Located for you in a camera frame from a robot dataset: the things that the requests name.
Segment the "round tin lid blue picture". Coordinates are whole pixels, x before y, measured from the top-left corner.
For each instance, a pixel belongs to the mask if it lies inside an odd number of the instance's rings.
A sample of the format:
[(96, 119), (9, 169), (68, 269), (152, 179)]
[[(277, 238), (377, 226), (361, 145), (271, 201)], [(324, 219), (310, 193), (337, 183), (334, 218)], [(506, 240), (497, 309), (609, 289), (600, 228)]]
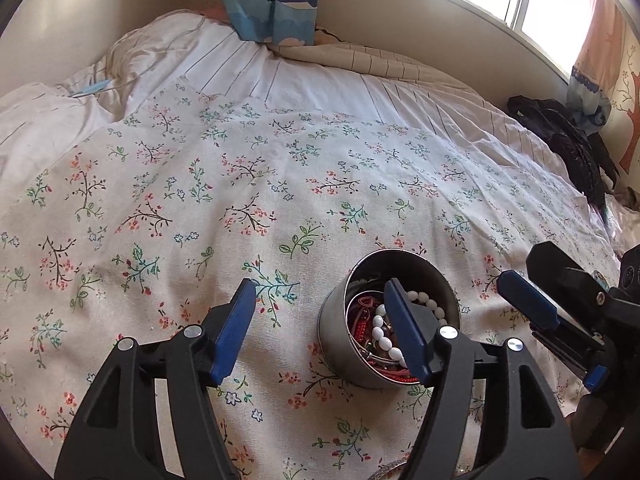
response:
[(600, 273), (599, 271), (593, 271), (591, 275), (606, 292), (610, 289), (608, 280), (605, 278), (605, 276), (602, 273)]

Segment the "round silver metal tin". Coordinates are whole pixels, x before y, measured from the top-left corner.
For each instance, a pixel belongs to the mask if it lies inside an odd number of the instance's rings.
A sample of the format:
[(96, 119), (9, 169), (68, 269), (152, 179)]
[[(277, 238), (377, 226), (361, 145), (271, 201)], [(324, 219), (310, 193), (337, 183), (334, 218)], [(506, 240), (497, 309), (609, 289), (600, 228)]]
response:
[(317, 328), (326, 366), (358, 387), (409, 387), (420, 382), (408, 370), (385, 299), (384, 287), (393, 278), (409, 301), (433, 313), (438, 324), (460, 326), (454, 290), (426, 259), (400, 249), (363, 257), (324, 300)]

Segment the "floral white bed sheet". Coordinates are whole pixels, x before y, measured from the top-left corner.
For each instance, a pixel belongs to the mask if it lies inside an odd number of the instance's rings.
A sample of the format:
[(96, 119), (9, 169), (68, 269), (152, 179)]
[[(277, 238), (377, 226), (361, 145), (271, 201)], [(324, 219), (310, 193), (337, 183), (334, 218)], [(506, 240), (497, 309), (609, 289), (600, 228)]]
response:
[(52, 470), (120, 338), (167, 338), (243, 278), (256, 312), (212, 392), (247, 479), (363, 479), (406, 456), (430, 393), (357, 388), (317, 338), (326, 296), (370, 252), (444, 274), (465, 333), (528, 337), (497, 294), (550, 240), (615, 281), (598, 214), (533, 134), (455, 84), (366, 79), (341, 112), (179, 78), (132, 112), (30, 86), (1, 101), (1, 406)]

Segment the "black jacket on bed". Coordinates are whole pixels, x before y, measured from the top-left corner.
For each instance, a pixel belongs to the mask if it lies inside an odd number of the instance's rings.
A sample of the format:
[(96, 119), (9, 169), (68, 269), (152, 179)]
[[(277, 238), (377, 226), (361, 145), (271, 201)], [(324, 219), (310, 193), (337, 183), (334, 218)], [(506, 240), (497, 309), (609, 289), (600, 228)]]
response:
[(570, 110), (554, 99), (535, 100), (511, 96), (506, 103), (509, 115), (535, 133), (564, 162), (574, 187), (588, 203), (602, 210), (605, 185), (601, 171), (612, 181), (620, 175), (600, 133), (579, 128)]

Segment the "pink blue curtain right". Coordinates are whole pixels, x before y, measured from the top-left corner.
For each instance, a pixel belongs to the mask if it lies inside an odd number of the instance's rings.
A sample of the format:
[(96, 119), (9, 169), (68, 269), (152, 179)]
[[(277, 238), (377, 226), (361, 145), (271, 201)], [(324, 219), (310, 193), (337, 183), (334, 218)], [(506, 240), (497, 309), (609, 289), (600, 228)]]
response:
[(593, 0), (586, 39), (570, 72), (566, 106), (584, 133), (600, 132), (631, 104), (632, 31), (615, 0)]

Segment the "white striped duvet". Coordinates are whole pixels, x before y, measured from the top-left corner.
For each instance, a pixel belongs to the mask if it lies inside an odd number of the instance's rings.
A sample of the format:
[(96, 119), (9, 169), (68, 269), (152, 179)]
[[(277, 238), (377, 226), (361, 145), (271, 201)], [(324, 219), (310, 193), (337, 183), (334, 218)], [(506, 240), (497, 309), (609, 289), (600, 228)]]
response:
[(253, 98), (278, 110), (321, 110), (465, 139), (487, 132), (545, 170), (564, 169), (544, 142), (474, 89), (292, 61), (240, 39), (229, 25), (174, 11), (127, 32), (56, 84), (29, 82), (2, 96), (2, 188), (24, 188), (90, 133), (120, 122), (179, 78), (208, 96)]

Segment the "beige striped pillow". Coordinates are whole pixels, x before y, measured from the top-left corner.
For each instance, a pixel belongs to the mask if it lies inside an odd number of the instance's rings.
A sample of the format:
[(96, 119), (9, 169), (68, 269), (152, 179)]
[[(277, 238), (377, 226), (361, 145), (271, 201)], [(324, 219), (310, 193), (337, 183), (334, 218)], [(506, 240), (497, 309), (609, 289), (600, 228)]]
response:
[(370, 48), (359, 44), (339, 42), (318, 46), (273, 46), (268, 48), (275, 54), (292, 61), (314, 63), (326, 67), (350, 70), (361, 75), (385, 79), (413, 81), (419, 84), (443, 84), (451, 88), (472, 88), (453, 76), (436, 70), (408, 56)]

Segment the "tree wall sticker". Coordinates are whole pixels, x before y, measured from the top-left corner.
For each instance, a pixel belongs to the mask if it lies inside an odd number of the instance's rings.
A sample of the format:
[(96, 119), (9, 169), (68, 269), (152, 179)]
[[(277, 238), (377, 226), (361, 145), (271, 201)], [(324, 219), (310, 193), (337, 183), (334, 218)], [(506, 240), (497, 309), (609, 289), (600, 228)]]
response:
[(631, 134), (620, 158), (620, 168), (630, 174), (634, 152), (639, 143), (639, 46), (633, 42), (626, 53), (626, 66), (620, 71), (622, 86), (616, 90), (614, 108), (623, 113), (631, 124)]

